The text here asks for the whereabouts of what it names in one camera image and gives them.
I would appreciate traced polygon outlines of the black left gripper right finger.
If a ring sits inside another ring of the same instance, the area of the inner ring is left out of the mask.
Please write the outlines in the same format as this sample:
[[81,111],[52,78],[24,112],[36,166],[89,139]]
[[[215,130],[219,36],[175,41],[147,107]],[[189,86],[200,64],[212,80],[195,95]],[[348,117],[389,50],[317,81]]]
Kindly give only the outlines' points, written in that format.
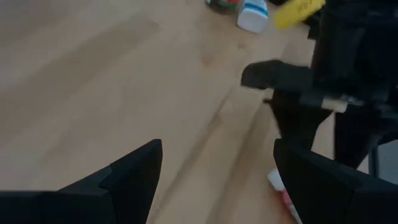
[[274,160],[303,224],[398,224],[398,185],[282,139]]

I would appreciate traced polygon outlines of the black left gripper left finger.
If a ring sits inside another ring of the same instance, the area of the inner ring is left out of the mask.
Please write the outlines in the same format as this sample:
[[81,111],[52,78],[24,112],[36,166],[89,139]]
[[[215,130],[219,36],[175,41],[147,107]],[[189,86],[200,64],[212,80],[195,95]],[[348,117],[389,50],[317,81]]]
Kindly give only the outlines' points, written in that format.
[[0,224],[146,224],[162,167],[153,139],[55,191],[0,191]]

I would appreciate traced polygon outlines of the multivitamin gummies bottle white cap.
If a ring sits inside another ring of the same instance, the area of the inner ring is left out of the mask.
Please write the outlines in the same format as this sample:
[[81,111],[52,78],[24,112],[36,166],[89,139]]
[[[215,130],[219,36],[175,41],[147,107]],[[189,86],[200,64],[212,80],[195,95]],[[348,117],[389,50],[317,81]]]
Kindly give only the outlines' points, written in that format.
[[235,8],[240,3],[240,0],[205,0],[205,2],[213,6]]

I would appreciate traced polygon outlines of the pink medicine bottle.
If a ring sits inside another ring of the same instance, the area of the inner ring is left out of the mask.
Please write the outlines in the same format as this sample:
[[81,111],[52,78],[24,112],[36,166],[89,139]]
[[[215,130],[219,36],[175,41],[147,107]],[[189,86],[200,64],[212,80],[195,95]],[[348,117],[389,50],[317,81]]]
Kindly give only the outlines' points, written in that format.
[[302,224],[299,214],[298,214],[293,202],[291,201],[291,198],[287,192],[287,189],[285,188],[285,186],[283,184],[283,181],[279,174],[278,169],[271,170],[271,172],[268,174],[267,178],[268,178],[269,182],[271,183],[271,185],[273,186],[274,190],[276,190],[277,192],[279,192],[281,194],[283,203],[289,209],[291,215],[293,216],[293,218],[295,219],[297,224]]

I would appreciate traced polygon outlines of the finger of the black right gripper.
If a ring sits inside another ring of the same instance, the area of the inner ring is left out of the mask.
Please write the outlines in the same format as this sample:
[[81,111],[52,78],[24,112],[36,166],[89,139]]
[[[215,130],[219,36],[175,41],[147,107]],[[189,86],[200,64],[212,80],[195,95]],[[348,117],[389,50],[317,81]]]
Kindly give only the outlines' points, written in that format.
[[351,168],[358,168],[380,140],[379,125],[376,116],[336,114],[335,161]]
[[319,125],[331,111],[302,105],[296,95],[273,95],[271,110],[277,121],[280,138],[301,149],[311,149]]

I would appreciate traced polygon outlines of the small white bottle blue label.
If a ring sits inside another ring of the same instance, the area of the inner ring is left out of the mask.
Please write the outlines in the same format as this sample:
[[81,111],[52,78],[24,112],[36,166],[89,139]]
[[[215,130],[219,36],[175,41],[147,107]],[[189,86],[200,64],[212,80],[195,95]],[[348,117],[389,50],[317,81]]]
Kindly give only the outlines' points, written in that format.
[[266,0],[242,0],[238,12],[238,27],[253,33],[261,33],[268,21]]

